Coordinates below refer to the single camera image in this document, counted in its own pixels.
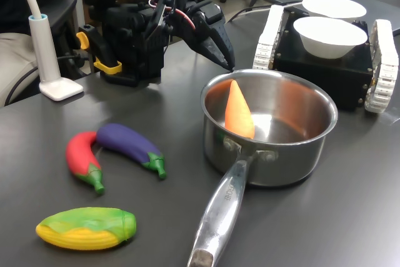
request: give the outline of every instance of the orange carrot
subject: orange carrot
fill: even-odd
[[[227,99],[225,128],[242,137],[254,139],[254,122],[250,109],[236,81],[232,81]]]

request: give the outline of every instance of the saucepan handle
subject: saucepan handle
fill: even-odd
[[[252,156],[238,154],[204,212],[187,267],[214,267],[232,233]]]

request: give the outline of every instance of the pan handle rivet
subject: pan handle rivet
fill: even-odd
[[[278,158],[278,154],[275,151],[269,150],[258,150],[259,157],[265,162],[273,162]]]
[[[228,151],[234,151],[236,149],[236,143],[234,141],[232,141],[231,139],[225,137],[224,138],[224,147]]]

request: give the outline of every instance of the pan rim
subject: pan rim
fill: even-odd
[[[226,128],[224,128],[223,126],[221,126],[213,117],[211,117],[211,115],[208,113],[208,110],[206,108],[206,95],[207,92],[218,82],[221,82],[224,79],[229,79],[232,77],[232,74],[240,74],[240,73],[244,73],[244,74],[263,74],[263,75],[270,75],[270,76],[275,76],[275,77],[284,77],[288,80],[292,80],[295,81],[299,84],[302,84],[303,86],[313,89],[315,90],[315,92],[317,92],[322,98],[325,98],[325,101],[327,102],[330,110],[331,110],[331,123],[329,124],[329,126],[318,136],[315,136],[311,139],[307,139],[304,141],[300,141],[300,142],[293,142],[293,143],[270,143],[270,142],[264,142],[264,141],[259,141],[259,140],[255,140],[255,139],[249,139],[249,138],[245,138],[242,137],[238,134],[235,134],[231,131],[228,131]],[[302,144],[308,144],[311,143],[313,141],[319,140],[323,137],[325,137],[329,132],[332,131],[332,129],[335,127],[337,121],[338,121],[338,108],[336,107],[335,102],[332,100],[332,98],[324,91],[322,90],[319,86],[317,86],[316,84],[313,84],[312,82],[304,79],[304,78],[300,78],[299,76],[293,75],[293,74],[289,74],[289,73],[285,73],[285,72],[280,72],[280,71],[272,71],[272,70],[260,70],[260,69],[241,69],[241,70],[236,70],[233,71],[231,73],[226,73],[226,74],[221,74],[219,76],[216,76],[214,78],[212,78],[212,80],[210,80],[201,90],[200,93],[200,98],[201,98],[201,108],[204,112],[204,114],[207,116],[208,119],[210,119],[212,121],[212,123],[214,123],[215,126],[217,126],[218,128],[220,128],[221,130],[231,134],[232,136],[239,138],[239,139],[243,139],[247,142],[250,143],[261,143],[263,145],[266,146],[295,146],[295,145],[302,145]]]

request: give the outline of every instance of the black box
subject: black box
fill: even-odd
[[[275,51],[273,69],[316,84],[332,97],[339,109],[353,110],[364,103],[373,78],[369,43],[354,47],[340,59],[322,59],[309,54],[293,22],[304,16],[291,13]],[[368,36],[364,22],[353,23]]]

